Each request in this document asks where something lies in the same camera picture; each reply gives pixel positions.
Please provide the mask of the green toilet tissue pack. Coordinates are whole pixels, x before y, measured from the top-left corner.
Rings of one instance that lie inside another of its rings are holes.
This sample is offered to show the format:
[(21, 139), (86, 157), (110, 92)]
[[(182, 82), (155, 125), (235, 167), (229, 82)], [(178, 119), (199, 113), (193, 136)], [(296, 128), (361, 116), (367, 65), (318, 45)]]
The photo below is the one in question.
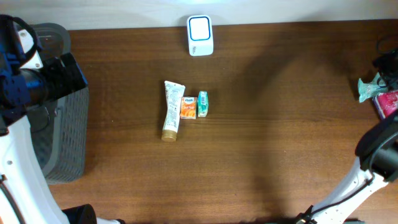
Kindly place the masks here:
[(360, 103), (363, 103), (369, 98), (377, 96), (379, 93), (384, 93), (387, 91), (388, 86), (381, 78), (379, 72), (376, 73), (373, 80), (369, 83), (364, 83), (361, 78), (358, 80), (358, 100)]

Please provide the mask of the red purple tissue pack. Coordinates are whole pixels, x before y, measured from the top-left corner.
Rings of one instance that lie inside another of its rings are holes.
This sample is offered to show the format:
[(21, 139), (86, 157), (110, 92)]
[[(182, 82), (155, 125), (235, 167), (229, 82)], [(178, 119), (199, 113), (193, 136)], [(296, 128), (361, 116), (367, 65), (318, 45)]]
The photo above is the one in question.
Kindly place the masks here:
[(397, 90), (379, 93), (373, 98), (374, 105), (381, 119), (385, 119), (397, 110)]

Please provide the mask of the small green tissue pack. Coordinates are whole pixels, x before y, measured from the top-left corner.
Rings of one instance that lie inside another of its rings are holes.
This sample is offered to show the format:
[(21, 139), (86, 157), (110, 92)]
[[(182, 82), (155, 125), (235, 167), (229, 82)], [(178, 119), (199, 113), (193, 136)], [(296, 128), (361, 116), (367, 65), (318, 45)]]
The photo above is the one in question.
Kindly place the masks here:
[(198, 117), (206, 117), (208, 114), (208, 107), (208, 93), (206, 91), (200, 91), (197, 99)]

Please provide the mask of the small orange tissue pack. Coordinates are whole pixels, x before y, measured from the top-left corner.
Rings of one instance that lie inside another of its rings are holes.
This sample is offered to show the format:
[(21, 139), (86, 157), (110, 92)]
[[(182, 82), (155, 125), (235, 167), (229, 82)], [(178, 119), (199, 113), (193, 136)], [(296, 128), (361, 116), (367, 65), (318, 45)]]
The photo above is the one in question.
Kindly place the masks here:
[(184, 96), (180, 108), (181, 119), (197, 118), (197, 97)]

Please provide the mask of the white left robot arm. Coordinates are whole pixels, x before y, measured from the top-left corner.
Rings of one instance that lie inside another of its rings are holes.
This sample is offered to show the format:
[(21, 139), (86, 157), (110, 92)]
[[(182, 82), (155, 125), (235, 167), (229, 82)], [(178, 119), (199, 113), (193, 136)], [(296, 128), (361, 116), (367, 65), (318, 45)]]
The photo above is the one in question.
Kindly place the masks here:
[(25, 68), (41, 50), (32, 26), (1, 15), (1, 223), (107, 223), (90, 204), (60, 209), (35, 156), (27, 112), (88, 85), (71, 53)]

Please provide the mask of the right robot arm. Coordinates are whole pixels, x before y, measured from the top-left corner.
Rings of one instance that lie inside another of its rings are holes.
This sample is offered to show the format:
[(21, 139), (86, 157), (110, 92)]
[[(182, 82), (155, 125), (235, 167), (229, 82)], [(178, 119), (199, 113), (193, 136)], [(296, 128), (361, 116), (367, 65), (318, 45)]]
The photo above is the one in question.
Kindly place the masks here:
[(300, 213), (295, 223), (344, 223), (374, 192), (397, 179), (397, 110), (359, 141), (346, 177), (324, 201)]

